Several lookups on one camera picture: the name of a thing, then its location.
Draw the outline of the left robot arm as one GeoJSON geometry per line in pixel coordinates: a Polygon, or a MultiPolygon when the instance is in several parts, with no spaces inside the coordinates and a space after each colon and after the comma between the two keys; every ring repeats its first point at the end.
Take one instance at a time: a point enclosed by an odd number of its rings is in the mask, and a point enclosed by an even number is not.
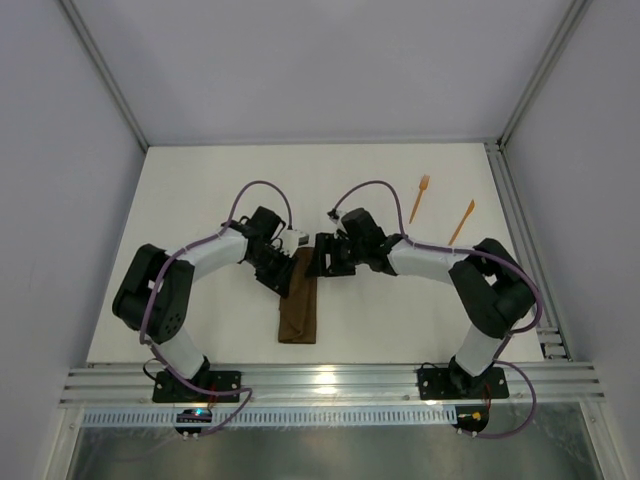
{"type": "Polygon", "coordinates": [[[259,207],[252,216],[231,220],[220,231],[173,252],[145,244],[135,253],[112,312],[139,334],[139,342],[167,373],[204,394],[202,378],[210,364],[184,327],[194,283],[224,267],[247,263],[258,283],[285,299],[298,263],[296,251],[308,241],[306,233],[259,207]]]}

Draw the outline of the brown cloth napkin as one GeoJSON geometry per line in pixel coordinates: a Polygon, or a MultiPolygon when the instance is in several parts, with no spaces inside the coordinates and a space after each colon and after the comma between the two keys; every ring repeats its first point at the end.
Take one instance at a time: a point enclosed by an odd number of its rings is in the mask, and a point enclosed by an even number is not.
{"type": "Polygon", "coordinates": [[[312,247],[300,247],[289,295],[279,304],[278,342],[282,344],[315,344],[317,339],[317,278],[307,277],[312,247]]]}

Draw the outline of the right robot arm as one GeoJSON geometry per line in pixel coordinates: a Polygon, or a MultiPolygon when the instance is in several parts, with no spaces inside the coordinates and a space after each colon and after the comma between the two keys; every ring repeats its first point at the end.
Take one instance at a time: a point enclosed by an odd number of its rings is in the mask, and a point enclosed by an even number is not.
{"type": "Polygon", "coordinates": [[[332,210],[329,216],[336,230],[315,235],[306,276],[353,276],[365,265],[376,273],[420,277],[454,288],[471,322],[447,366],[447,382],[461,397],[480,392],[516,323],[542,308],[537,286],[495,239],[454,248],[420,243],[404,232],[387,235],[363,208],[343,215],[332,210]]]}

